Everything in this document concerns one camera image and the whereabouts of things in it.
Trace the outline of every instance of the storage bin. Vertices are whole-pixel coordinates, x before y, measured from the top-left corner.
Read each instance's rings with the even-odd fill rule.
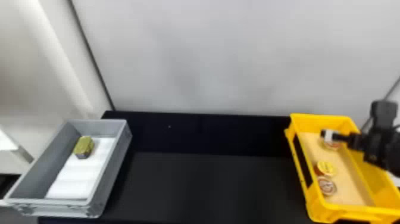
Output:
[[[343,174],[350,176],[354,183],[337,182],[337,193],[347,191],[349,188],[344,187],[347,184],[354,184],[357,190],[350,193],[362,195],[366,202],[333,203],[329,201],[329,197],[322,195],[317,175],[313,170],[315,152],[310,151],[313,149],[310,149],[310,144],[303,138],[305,135],[302,133],[319,135],[322,129],[335,129],[341,134],[359,133],[351,118],[312,114],[291,114],[290,118],[291,123],[285,130],[285,135],[289,141],[311,220],[334,223],[338,219],[347,219],[377,224],[392,223],[400,218],[400,193],[386,171],[364,162],[362,152],[349,150],[345,144],[339,150],[338,158],[347,165],[347,170],[338,172],[346,172]]]
[[[95,187],[85,199],[45,198],[75,143],[83,136],[114,138],[109,153],[95,179]],[[8,191],[4,200],[29,216],[99,217],[129,147],[132,134],[125,120],[69,120],[65,122],[29,171]]]

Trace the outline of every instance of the can lid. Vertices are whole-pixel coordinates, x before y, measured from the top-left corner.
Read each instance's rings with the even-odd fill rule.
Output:
[[[326,161],[319,161],[317,163],[318,170],[326,176],[334,176],[336,175],[336,168],[331,163]]]
[[[323,176],[318,177],[318,184],[321,188],[322,194],[326,196],[333,195],[338,191],[336,184]]]

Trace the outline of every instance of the black tabletop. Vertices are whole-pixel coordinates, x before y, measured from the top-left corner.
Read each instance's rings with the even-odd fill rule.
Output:
[[[103,215],[39,223],[312,223],[283,134],[288,117],[103,118],[126,119],[133,134]]]

